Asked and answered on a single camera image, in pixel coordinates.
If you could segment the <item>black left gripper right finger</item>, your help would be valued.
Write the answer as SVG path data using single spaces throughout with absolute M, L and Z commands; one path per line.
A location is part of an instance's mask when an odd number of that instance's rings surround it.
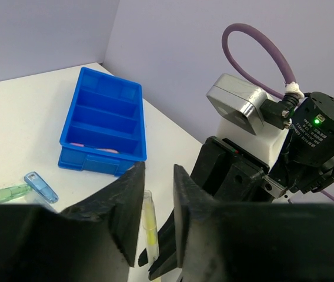
M 334 205 L 226 203 L 173 173 L 184 281 L 334 281 Z

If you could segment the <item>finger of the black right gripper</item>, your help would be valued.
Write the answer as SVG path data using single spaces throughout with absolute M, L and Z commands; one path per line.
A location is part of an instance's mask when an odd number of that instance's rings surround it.
M 144 249 L 138 257 L 138 266 L 142 267 L 147 264 L 148 264 L 148 253 L 146 249 Z
M 149 279 L 161 278 L 164 274 L 182 268 L 185 250 L 185 226 L 182 219 L 175 219 L 172 211 L 158 231 L 159 257 L 149 268 Z

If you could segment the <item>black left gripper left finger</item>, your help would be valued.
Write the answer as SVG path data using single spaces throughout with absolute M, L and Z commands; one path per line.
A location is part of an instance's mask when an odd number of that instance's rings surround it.
M 0 204 L 0 281 L 126 281 L 135 264 L 145 185 L 137 163 L 55 213 Z

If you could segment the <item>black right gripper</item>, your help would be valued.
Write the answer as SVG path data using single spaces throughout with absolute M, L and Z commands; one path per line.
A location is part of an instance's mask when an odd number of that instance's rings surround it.
M 271 202 L 317 193 L 334 183 L 334 97 L 292 95 L 263 102 L 262 130 L 250 133 L 244 113 L 224 120 L 201 147 L 191 173 L 210 195 L 229 202 Z

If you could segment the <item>yellow thin pen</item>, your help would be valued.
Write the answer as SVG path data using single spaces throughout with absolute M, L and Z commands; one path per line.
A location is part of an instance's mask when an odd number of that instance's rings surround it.
M 152 192 L 145 190 L 143 194 L 142 225 L 146 237 L 146 254 L 151 267 L 159 257 L 158 229 Z

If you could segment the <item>purple pink highlighter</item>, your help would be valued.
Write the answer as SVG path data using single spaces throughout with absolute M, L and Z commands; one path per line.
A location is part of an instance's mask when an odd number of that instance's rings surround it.
M 96 150 L 102 151 L 102 152 L 108 152 L 108 153 L 114 153 L 118 154 L 119 152 L 115 149 L 105 149 L 105 148 L 97 148 Z

